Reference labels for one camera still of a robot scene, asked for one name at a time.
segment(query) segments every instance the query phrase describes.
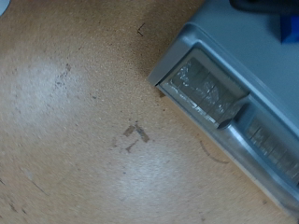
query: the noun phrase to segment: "dark stain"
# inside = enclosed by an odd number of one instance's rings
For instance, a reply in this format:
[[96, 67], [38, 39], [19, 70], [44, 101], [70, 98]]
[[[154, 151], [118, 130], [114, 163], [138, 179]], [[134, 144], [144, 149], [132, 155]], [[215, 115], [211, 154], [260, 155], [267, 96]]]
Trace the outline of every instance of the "dark stain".
[[112, 146], [113, 147], [117, 147], [116, 142], [117, 142], [116, 137], [113, 137], [112, 138]]
[[71, 65], [69, 63], [66, 64], [65, 69], [67, 72], [71, 71]]
[[128, 153], [131, 153], [131, 148], [138, 142], [138, 139], [135, 140], [129, 147], [126, 148]]
[[138, 126], [138, 124], [136, 124], [135, 127], [136, 127], [136, 131], [137, 131], [137, 132], [139, 133], [139, 135], [141, 136], [141, 139], [142, 139], [145, 143], [147, 143], [147, 142], [150, 140], [149, 136], [143, 131], [143, 129], [142, 129], [141, 127]]
[[134, 130], [135, 130], [135, 127], [130, 125], [129, 128], [127, 128], [127, 130], [124, 131], [123, 135], [128, 137], [131, 133], [133, 133]]
[[57, 76], [55, 78], [55, 89], [65, 86], [64, 80], [66, 79], [66, 77], [70, 71], [71, 71], [71, 65], [69, 63], [67, 63], [65, 66], [65, 70], [59, 76]]
[[221, 163], [221, 164], [227, 164], [229, 163], [228, 161], [220, 161], [218, 159], [216, 159], [215, 157], [213, 157], [207, 150], [206, 150], [206, 147], [204, 146], [203, 142], [200, 141], [200, 146], [202, 147], [203, 151], [206, 153], [206, 155], [212, 159], [213, 161], [217, 162], [217, 163]]
[[140, 32], [141, 28], [145, 25], [146, 23], [142, 23], [142, 25], [137, 29], [137, 33], [140, 34], [141, 36], [143, 36]]
[[18, 213], [18, 211], [16, 210], [15, 206], [13, 205], [13, 203], [10, 203], [9, 206], [10, 206], [10, 208], [11, 208], [12, 211]]

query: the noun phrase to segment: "floor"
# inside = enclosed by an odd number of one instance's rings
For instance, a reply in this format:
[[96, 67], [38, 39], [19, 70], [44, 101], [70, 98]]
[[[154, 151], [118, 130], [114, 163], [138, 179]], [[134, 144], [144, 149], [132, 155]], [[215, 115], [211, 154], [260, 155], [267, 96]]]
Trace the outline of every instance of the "floor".
[[146, 80], [201, 3], [11, 2], [0, 223], [295, 223]]

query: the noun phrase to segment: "dirt mark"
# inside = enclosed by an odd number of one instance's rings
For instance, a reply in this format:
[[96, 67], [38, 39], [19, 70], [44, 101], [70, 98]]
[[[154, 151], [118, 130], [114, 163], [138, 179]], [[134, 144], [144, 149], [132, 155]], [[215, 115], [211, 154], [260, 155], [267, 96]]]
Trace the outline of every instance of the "dirt mark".
[[147, 142], [150, 140], [149, 136], [143, 131], [142, 128], [140, 128], [140, 127], [138, 126], [138, 124], [136, 124], [135, 127], [136, 127], [136, 131], [137, 131], [137, 132], [139, 133], [139, 135], [141, 136], [141, 139], [142, 139], [145, 143], [147, 143]]
[[144, 130], [138, 124], [136, 124], [135, 126], [130, 125], [129, 128], [127, 128], [124, 131], [123, 135], [128, 137], [128, 136], [130, 136], [131, 133], [133, 133], [133, 131], [137, 131], [137, 133], [139, 133], [142, 141], [144, 141], [145, 143], [147, 143], [150, 140], [149, 136], [144, 132]]
[[135, 140], [129, 147], [126, 148], [128, 153], [131, 153], [131, 148], [138, 142], [138, 139]]
[[129, 137], [131, 133], [133, 133], [133, 131], [135, 130], [135, 127], [130, 125], [129, 128], [127, 128], [123, 135]]

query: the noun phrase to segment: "blue object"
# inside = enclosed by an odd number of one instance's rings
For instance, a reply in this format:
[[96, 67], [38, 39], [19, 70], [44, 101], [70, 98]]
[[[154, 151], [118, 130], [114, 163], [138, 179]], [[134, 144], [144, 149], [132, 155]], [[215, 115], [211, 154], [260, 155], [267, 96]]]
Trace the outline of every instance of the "blue object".
[[0, 0], [0, 16], [7, 10], [10, 0]]
[[299, 16], [280, 17], [281, 42], [299, 42]]

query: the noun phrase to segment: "speckled floor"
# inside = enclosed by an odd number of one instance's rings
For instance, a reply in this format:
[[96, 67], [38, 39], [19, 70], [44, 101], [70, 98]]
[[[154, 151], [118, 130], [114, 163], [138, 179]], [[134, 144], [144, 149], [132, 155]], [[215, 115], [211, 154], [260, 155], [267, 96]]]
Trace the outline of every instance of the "speckled floor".
[[201, 2], [12, 1], [0, 223], [295, 223], [146, 80]]

